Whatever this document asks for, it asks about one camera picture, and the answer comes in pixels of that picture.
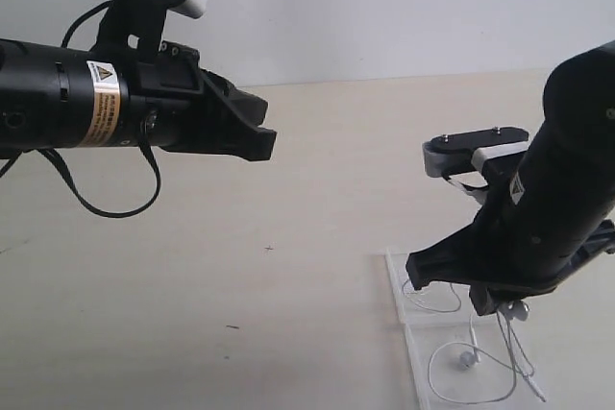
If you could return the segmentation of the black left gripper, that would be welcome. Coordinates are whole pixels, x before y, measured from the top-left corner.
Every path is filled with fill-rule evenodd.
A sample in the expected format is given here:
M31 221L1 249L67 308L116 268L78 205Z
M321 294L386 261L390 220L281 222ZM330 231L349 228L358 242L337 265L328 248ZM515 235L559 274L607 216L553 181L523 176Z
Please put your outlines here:
M200 67L200 53L165 41L143 58L119 56L119 139L167 152L271 158L277 133L263 126L268 102Z

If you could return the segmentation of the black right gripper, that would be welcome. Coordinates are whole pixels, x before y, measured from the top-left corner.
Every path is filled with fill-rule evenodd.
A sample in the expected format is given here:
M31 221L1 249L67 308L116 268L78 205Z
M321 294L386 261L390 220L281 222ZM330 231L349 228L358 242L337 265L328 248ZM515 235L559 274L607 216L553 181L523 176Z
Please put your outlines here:
M474 223L408 254L415 290L470 286L479 316L511 317L517 295L546 295L603 253L614 253L614 181L508 179L491 187Z

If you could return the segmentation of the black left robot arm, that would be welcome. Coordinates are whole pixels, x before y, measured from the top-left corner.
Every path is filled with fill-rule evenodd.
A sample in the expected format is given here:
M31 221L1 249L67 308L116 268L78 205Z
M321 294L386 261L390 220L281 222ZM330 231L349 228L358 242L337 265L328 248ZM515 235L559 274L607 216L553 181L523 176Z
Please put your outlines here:
M277 134L267 102L164 42L150 62L130 47L81 51L1 42L1 157L45 148L134 147L266 161Z

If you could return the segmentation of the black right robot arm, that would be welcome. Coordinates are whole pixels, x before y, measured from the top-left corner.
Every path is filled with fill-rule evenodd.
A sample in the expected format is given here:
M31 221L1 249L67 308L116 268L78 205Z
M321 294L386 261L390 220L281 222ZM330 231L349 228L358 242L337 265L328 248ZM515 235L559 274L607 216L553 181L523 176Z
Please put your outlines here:
M477 314L547 295L614 250L614 45L559 64L542 92L535 134L516 127L442 134L423 144L428 176L464 185L473 221L421 251L406 273L414 289L468 287Z

